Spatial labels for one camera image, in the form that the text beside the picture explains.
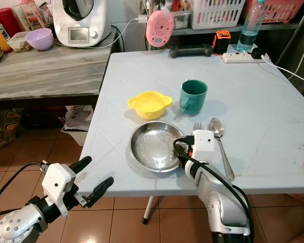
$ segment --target power strip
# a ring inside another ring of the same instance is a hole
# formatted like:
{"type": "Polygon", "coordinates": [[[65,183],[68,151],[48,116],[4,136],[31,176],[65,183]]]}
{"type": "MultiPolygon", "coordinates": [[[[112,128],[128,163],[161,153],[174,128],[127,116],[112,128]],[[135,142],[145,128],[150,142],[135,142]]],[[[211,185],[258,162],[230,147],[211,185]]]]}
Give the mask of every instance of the power strip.
{"type": "MultiPolygon", "coordinates": [[[[267,53],[264,56],[267,60],[269,60],[269,56],[267,53]]],[[[222,59],[225,63],[257,63],[257,62],[265,62],[262,59],[254,59],[251,56],[251,53],[224,53],[222,55],[222,59]]]]}

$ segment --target red cup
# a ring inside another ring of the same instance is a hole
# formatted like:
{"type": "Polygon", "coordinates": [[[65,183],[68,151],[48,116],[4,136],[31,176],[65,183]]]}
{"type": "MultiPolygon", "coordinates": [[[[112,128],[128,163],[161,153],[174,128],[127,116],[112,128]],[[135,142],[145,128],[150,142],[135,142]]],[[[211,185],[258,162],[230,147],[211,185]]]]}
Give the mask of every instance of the red cup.
{"type": "Polygon", "coordinates": [[[0,9],[0,23],[10,37],[23,31],[11,8],[0,9]]]}

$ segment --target shelf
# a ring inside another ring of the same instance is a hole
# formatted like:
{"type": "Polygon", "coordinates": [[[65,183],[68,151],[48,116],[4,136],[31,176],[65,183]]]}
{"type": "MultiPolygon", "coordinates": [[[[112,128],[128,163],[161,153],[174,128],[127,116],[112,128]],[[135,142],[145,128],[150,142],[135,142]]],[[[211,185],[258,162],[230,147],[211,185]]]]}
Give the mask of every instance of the shelf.
{"type": "MultiPolygon", "coordinates": [[[[297,29],[298,23],[273,23],[262,24],[260,30],[276,30],[276,29],[297,29]]],[[[209,34],[216,33],[218,30],[228,30],[229,32],[239,32],[243,28],[243,24],[238,24],[236,27],[217,28],[217,29],[198,29],[193,30],[190,26],[186,29],[174,29],[172,35],[188,35],[188,34],[209,34]]]]}

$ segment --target white basket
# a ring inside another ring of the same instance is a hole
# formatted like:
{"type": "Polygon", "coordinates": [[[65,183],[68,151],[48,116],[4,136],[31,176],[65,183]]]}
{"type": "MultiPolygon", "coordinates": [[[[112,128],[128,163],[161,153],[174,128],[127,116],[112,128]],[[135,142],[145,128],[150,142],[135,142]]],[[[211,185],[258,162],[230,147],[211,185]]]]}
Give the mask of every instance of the white basket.
{"type": "Polygon", "coordinates": [[[189,0],[193,29],[234,27],[245,0],[189,0]]]}

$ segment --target tiled floor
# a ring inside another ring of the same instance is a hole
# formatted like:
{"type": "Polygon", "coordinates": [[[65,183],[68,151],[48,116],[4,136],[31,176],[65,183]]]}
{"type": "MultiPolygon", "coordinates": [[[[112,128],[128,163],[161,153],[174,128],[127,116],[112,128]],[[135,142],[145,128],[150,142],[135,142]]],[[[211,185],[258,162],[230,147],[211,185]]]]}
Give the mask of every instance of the tiled floor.
{"type": "MultiPolygon", "coordinates": [[[[58,129],[27,131],[0,149],[0,187],[23,164],[46,159],[71,164],[81,147],[58,129]]],[[[22,207],[43,195],[43,175],[37,166],[22,172],[0,197],[0,211],[22,207]]],[[[304,204],[285,194],[248,196],[253,207],[255,243],[287,243],[304,232],[304,204]]],[[[49,243],[211,243],[205,206],[196,196],[160,196],[150,222],[141,223],[148,197],[102,198],[89,210],[76,207],[59,218],[37,242],[49,243]]]]}

